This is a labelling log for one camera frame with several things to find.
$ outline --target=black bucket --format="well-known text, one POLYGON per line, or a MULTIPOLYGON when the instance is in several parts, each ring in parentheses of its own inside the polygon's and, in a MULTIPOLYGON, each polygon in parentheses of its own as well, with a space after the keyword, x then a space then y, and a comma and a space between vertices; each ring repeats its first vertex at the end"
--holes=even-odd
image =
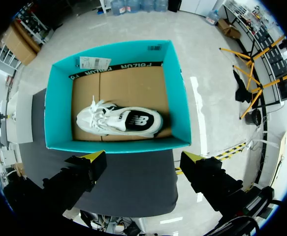
POLYGON ((245 123, 246 124, 255 124, 256 126, 259 126, 261 123, 261 113, 260 110, 255 109, 252 112, 248 112, 245 115, 245 123))

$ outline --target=white sneaker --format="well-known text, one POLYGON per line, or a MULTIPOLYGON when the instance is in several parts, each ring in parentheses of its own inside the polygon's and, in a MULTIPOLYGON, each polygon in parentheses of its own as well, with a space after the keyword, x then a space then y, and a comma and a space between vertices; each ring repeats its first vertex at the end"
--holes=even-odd
POLYGON ((84 108, 77 116, 77 125, 96 135, 138 135, 153 138, 163 125, 161 115, 142 107, 118 107, 94 96, 90 107, 84 108))

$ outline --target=black table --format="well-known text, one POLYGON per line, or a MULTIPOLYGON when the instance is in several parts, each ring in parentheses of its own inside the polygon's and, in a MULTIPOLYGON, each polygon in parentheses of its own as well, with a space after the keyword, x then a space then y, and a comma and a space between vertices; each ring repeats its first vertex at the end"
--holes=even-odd
MULTIPOLYGON (((26 175, 39 187, 72 155, 86 153, 46 148, 44 102, 46 89, 33 96, 33 142, 19 144, 26 175)), ((85 192, 75 207, 103 215, 149 217, 171 212, 178 198, 172 150, 107 154, 107 168, 91 193, 85 192)))

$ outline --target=yellow black warning tape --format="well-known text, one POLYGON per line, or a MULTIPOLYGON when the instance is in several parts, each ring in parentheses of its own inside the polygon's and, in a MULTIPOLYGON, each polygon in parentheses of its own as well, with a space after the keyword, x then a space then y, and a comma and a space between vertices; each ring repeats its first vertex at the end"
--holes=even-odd
POLYGON ((219 159, 220 157, 222 157, 222 156, 224 156, 224 155, 228 155, 228 154, 230 153, 228 156, 225 156, 225 157, 223 157, 222 159, 220 159, 220 160, 225 160, 225 159, 231 157, 232 155, 234 155, 234 154, 236 154, 236 153, 238 153, 238 152, 241 152, 243 149, 241 149, 240 151, 236 151, 236 152, 234 152, 234 151, 235 151, 235 150, 238 150, 238 149, 240 149, 240 148, 242 148, 242 147, 244 147, 245 145, 246 145, 246 142, 244 142, 244 143, 242 143, 242 144, 240 144, 240 145, 238 145, 238 146, 236 146, 236 147, 233 147, 233 148, 231 148, 231 149, 225 151, 224 153, 215 156, 214 158, 219 159))
MULTIPOLYGON (((219 159, 220 161, 223 161, 225 159, 230 158, 231 156, 233 156, 234 154, 237 154, 239 152, 242 152, 244 150, 244 147, 246 145, 246 142, 239 144, 236 147, 233 147, 227 151, 225 151, 224 153, 215 156, 214 158, 219 159)), ((181 175, 183 174, 182 169, 180 167, 175 167, 175 171, 177 175, 181 175)))
POLYGON ((182 169, 181 169, 180 167, 176 167, 176 168, 175 168, 175 171, 176 171, 176 174, 177 174, 177 175, 183 174, 182 169))
POLYGON ((223 160, 225 160, 225 159, 228 159, 228 158, 230 158, 232 155, 237 154, 237 153, 239 153, 239 152, 242 152, 243 149, 244 149, 244 148, 242 148, 242 149, 240 149, 240 150, 237 150, 237 151, 235 151, 235 152, 232 152, 230 155, 224 156, 224 157, 220 158, 219 160, 220 160, 220 161, 223 161, 223 160))

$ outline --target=new balance logo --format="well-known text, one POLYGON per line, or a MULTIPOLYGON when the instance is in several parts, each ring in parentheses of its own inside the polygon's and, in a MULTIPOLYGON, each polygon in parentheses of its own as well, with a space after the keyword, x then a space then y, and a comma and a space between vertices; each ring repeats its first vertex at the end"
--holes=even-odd
POLYGON ((130 123, 143 126, 143 125, 147 124, 148 119, 149 119, 149 117, 146 117, 146 116, 133 116, 130 123))

